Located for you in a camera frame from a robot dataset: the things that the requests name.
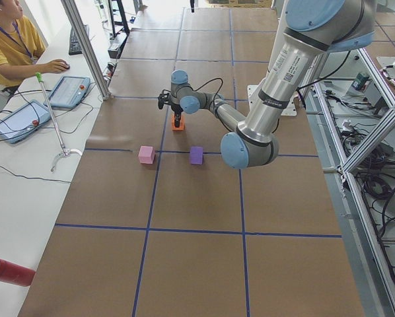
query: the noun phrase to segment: label sticker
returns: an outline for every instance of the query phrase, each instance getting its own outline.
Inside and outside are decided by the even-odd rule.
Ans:
[[[292,58],[289,57],[287,50],[281,50],[280,54],[272,67],[272,71],[277,73],[277,76],[282,81],[294,85],[305,68],[308,58],[295,54]]]

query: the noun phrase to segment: lanyard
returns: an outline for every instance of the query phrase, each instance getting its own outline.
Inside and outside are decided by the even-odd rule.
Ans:
[[[14,26],[14,28],[15,28],[17,34],[18,34],[18,37],[20,38],[20,41],[22,42],[22,44],[23,44],[23,46],[24,46],[24,49],[26,50],[26,55],[27,55],[30,59],[32,59],[32,58],[33,58],[33,55],[32,55],[32,53],[30,53],[30,51],[28,50],[26,44],[24,43],[23,39],[21,38],[21,34],[20,34],[20,31],[18,30],[18,26],[17,26],[16,22],[13,22],[13,26]],[[14,38],[13,38],[10,34],[8,34],[3,28],[0,27],[0,31],[1,31],[4,35],[6,35],[6,37],[8,37],[10,40],[12,40],[15,44],[17,44],[18,46],[21,46],[21,45],[20,45],[16,40],[14,40]]]

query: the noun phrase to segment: red cylinder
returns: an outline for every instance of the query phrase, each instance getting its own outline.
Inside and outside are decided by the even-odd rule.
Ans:
[[[35,271],[27,267],[0,259],[0,281],[10,284],[29,286]]]

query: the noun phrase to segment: orange block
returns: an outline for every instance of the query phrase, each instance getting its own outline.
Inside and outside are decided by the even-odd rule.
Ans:
[[[184,116],[182,116],[181,119],[180,119],[180,127],[176,127],[176,126],[174,125],[174,115],[172,115],[172,116],[171,116],[171,129],[172,129],[173,131],[183,131],[184,128],[185,128],[185,125],[184,125]]]

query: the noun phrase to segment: white mount plate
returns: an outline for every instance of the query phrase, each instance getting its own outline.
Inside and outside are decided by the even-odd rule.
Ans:
[[[392,65],[395,62],[395,57],[377,57],[378,62],[380,63],[381,67],[386,67]],[[387,68],[387,73],[390,75],[391,78],[395,79],[395,68]]]

